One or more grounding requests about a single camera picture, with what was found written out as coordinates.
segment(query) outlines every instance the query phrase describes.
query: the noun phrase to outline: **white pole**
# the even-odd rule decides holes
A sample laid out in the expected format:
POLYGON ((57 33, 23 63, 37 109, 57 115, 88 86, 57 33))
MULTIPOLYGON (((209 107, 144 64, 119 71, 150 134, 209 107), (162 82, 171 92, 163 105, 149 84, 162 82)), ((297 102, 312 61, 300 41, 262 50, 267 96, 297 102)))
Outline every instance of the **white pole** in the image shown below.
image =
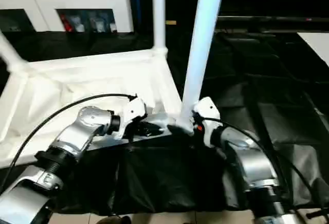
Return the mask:
POLYGON ((6 37, 0 31, 0 55, 7 64, 9 71, 24 67, 26 62, 20 57, 16 50, 11 46, 6 37))
POLYGON ((208 54, 222 0, 198 0, 180 119, 189 122, 200 98, 208 54))
POLYGON ((153 0, 154 48, 166 47, 166 0, 153 0))

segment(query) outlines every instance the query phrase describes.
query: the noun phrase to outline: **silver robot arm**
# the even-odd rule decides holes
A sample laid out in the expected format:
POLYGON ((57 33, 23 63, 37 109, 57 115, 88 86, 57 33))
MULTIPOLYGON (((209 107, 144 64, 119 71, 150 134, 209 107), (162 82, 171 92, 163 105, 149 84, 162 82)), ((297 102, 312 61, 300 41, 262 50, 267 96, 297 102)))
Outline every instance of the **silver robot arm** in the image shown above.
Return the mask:
MULTIPOLYGON (((209 97, 200 100, 194 112, 197 117, 220 119, 220 113, 209 97)), ((302 223, 282 203, 276 171, 263 149, 251 139, 252 134, 250 137, 210 120, 203 120, 202 126, 204 144, 216 148, 231 165, 233 180, 242 183, 241 190, 246 194, 254 223, 302 223)))
POLYGON ((36 154, 35 165, 27 167, 0 196, 0 224, 48 223, 51 198, 88 149, 95 136, 124 136, 127 126, 146 116, 144 102, 135 98, 118 115, 97 107, 84 107, 74 123, 65 128, 47 151, 36 154))

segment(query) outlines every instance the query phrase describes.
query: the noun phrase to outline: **black cloth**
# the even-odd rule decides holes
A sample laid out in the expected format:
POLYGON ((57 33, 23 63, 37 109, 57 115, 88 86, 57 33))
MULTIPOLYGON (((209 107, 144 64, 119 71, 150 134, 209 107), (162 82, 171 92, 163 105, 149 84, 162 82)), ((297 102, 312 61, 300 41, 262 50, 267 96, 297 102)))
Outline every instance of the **black cloth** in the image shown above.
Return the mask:
MULTIPOLYGON (((29 61, 147 49, 150 35, 9 34, 29 61)), ((167 30, 168 65, 182 95, 191 34, 167 30)), ((297 34, 216 34, 202 97, 224 121, 250 130, 303 173, 329 203, 329 70, 297 34)), ((298 207, 316 207, 283 161, 280 178, 298 207)), ((18 166, 12 179, 24 169, 18 166)), ((87 152, 59 195, 57 211, 107 215, 136 212, 245 209, 227 180, 227 167, 202 141, 184 135, 87 152)))

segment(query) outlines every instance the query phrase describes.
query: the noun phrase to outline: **glass cabinet door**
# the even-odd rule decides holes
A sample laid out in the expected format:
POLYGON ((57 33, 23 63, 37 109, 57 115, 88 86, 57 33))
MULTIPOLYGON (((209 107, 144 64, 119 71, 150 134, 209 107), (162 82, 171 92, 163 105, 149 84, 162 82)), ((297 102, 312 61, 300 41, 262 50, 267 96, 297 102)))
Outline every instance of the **glass cabinet door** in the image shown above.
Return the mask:
POLYGON ((0 10, 0 30, 10 31, 35 31, 24 9, 0 10))
POLYGON ((68 32, 117 32, 112 9, 57 9, 68 32))

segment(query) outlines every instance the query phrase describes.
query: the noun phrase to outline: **black fabric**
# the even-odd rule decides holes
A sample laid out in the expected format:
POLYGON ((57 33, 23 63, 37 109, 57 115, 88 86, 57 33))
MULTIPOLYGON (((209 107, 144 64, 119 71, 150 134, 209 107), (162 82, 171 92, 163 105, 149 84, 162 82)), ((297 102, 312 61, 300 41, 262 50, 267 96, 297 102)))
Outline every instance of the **black fabric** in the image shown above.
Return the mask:
MULTIPOLYGON (((140 0, 140 25, 135 31, 152 31, 152 0, 140 0)), ((218 29, 245 31, 329 31, 327 0, 222 0, 218 29)), ((131 1, 133 18, 135 0, 131 1)), ((166 20, 173 27, 193 30, 197 0, 166 0, 166 20)))
MULTIPOLYGON (((146 49, 151 35, 9 34, 19 54, 49 60, 146 49)), ((167 30, 168 64, 182 95, 191 33, 167 30)), ((2 66, 2 86, 6 75, 2 66)), ((202 96, 224 121, 250 130, 287 156, 329 203, 329 71, 296 34, 216 34, 202 96)), ((318 207, 283 161, 276 165, 294 205, 318 207)), ((24 166, 15 168, 12 180, 24 166)), ((228 168, 202 141, 183 135, 87 152, 58 197, 61 213, 220 211, 248 208, 228 168)))

